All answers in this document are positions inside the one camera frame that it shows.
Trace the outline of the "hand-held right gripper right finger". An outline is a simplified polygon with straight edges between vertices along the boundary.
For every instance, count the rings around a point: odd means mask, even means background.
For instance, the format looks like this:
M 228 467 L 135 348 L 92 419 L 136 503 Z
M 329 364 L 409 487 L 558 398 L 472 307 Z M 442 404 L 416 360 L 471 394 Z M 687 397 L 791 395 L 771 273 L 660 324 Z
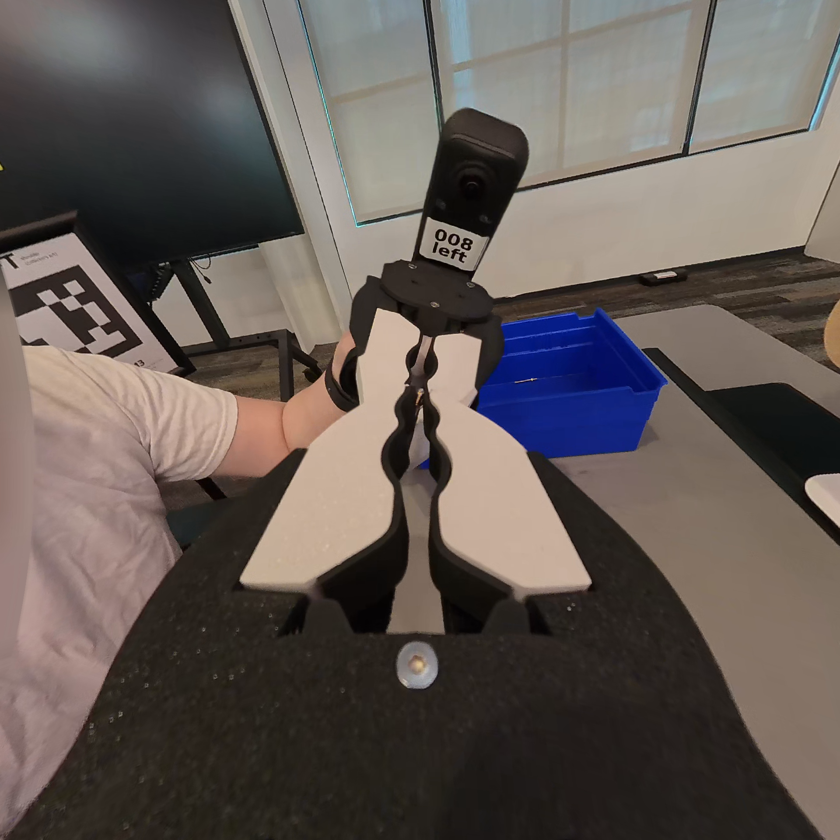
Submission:
M 423 408 L 436 482 L 428 561 L 445 632 L 479 632 L 501 602 L 590 590 L 550 495 L 555 466 L 449 391 L 430 391 Z

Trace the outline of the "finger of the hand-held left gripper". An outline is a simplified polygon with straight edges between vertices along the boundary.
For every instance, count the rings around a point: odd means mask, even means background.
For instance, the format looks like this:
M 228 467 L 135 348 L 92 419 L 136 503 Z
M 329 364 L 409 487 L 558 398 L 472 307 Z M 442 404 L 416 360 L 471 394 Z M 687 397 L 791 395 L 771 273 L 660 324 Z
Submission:
M 476 384 L 481 341 L 465 333 L 437 336 L 431 347 L 436 366 L 427 378 L 423 408 L 440 402 L 471 408 L 478 396 Z
M 378 308 L 356 367 L 360 404 L 394 410 L 409 380 L 407 357 L 421 342 L 417 326 L 395 311 Z

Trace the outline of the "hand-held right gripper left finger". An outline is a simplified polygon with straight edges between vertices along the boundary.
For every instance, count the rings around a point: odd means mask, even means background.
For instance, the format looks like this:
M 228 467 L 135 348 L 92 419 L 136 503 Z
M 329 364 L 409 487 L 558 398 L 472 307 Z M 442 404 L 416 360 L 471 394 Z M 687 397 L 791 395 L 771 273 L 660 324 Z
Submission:
M 388 388 L 286 458 L 288 483 L 240 585 L 332 600 L 356 633 L 384 633 L 408 562 L 409 450 L 410 390 Z

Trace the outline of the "blue plastic bin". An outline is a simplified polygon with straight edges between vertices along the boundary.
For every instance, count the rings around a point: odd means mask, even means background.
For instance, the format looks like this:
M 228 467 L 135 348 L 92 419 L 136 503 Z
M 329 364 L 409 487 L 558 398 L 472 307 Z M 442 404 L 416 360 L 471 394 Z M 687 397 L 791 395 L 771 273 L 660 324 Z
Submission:
M 601 309 L 501 325 L 505 349 L 478 412 L 554 459 L 633 451 L 666 380 Z M 513 382 L 535 376 L 539 381 Z

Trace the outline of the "large paned window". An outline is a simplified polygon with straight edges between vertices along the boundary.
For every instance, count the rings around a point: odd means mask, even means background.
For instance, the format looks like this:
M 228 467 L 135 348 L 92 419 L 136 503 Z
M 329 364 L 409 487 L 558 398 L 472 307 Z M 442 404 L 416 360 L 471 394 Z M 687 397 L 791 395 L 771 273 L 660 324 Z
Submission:
M 813 130 L 835 1 L 298 2 L 357 225 L 420 209 L 438 132 L 525 133 L 526 187 Z

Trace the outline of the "black monitor stand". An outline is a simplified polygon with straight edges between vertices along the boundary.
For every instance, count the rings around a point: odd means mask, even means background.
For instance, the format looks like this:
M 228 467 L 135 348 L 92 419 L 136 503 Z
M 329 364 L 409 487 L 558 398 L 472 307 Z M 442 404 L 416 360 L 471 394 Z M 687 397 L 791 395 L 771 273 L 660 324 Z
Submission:
M 209 335 L 208 342 L 183 348 L 189 358 L 216 352 L 275 347 L 278 353 L 279 396 L 282 402 L 289 401 L 295 393 L 294 363 L 302 366 L 303 374 L 309 383 L 316 382 L 322 374 L 319 363 L 301 348 L 293 331 L 277 329 L 233 337 L 225 328 L 207 294 L 205 286 L 211 283 L 209 277 L 204 269 L 197 267 L 194 260 L 179 259 L 150 264 L 130 270 L 127 278 L 148 308 L 152 308 L 153 303 L 161 299 L 172 279 L 177 279 Z

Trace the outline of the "person in white t-shirt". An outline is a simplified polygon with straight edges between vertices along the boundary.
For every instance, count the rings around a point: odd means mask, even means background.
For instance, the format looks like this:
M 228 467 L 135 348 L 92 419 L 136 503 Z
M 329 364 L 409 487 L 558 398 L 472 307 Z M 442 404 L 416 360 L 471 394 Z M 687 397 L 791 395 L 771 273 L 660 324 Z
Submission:
M 221 466 L 235 396 L 173 374 L 24 348 L 34 526 L 17 648 L 2 663 L 6 835 L 77 740 L 124 639 L 182 555 L 159 481 Z

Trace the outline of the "black-white marker sign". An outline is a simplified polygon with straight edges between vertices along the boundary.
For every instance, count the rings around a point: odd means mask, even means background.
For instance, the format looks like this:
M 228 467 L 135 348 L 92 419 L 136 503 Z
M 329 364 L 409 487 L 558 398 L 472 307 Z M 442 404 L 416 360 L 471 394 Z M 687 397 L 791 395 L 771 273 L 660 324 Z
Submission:
M 22 344 L 187 376 L 194 364 L 76 212 L 1 234 L 1 266 Z

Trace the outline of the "white flat panel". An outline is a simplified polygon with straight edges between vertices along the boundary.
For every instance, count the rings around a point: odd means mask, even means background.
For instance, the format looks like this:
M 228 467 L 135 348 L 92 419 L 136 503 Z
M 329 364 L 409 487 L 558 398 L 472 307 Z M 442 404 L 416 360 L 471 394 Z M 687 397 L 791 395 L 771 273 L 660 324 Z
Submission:
M 805 493 L 809 500 L 835 526 L 840 526 L 840 475 L 822 474 L 810 477 L 805 482 Z

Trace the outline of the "large black monitor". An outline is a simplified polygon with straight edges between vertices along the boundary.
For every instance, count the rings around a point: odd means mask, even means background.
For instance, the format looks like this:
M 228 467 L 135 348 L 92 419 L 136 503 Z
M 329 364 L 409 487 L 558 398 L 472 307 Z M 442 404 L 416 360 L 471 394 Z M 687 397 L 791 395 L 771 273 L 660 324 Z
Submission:
M 76 212 L 118 266 L 303 233 L 228 2 L 1 2 L 2 230 Z

